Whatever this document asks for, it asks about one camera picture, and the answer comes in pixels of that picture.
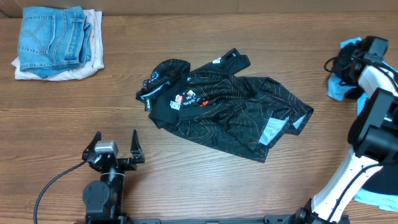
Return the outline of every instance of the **folded white towel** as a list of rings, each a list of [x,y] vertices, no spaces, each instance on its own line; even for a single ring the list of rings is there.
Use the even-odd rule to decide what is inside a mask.
[[[11,65],[15,66],[15,79],[17,80],[48,80],[48,81],[64,81],[73,79],[84,79],[96,73],[98,69],[104,67],[103,63],[103,46],[102,46],[102,12],[95,12],[94,9],[83,10],[86,15],[86,22],[91,24],[90,32],[90,49],[91,60],[84,65],[66,72],[52,75],[47,78],[40,78],[32,72],[21,72],[19,67],[21,65],[19,58],[16,58]]]

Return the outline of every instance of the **black cloth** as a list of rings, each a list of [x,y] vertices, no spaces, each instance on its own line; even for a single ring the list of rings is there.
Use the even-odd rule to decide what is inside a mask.
[[[384,166],[362,188],[378,194],[398,195],[398,164]]]
[[[158,128],[265,162],[284,133],[300,134],[313,109],[271,78],[234,76],[248,66],[248,57],[236,49],[193,71],[186,61],[166,60],[144,80],[136,99],[151,104],[149,117]],[[271,118],[285,123],[265,145],[259,141]]]

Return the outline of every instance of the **denim pocket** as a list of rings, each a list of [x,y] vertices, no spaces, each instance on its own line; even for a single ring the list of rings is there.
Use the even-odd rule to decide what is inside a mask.
[[[54,37],[55,15],[25,17],[18,47],[37,54],[48,54]]]

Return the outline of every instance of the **stack of folded clothes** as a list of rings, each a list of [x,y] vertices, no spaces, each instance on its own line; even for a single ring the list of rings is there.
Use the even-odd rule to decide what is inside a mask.
[[[24,8],[15,79],[83,79],[103,68],[101,20],[94,9]]]

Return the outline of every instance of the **black fabric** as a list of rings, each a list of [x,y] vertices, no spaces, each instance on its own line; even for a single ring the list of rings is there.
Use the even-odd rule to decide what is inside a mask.
[[[271,78],[234,76],[248,66],[248,57],[236,49],[191,72],[186,61],[166,60],[154,69],[151,79],[144,80],[136,98],[143,103],[152,100],[149,117],[158,128],[204,146],[265,162],[269,148],[284,133],[301,132],[313,109]],[[179,110],[172,108],[177,101],[182,101]],[[301,117],[302,122],[295,128],[294,122]],[[264,145],[259,141],[270,118],[287,121]]]
[[[398,195],[398,164],[384,166],[362,188],[378,194]]]

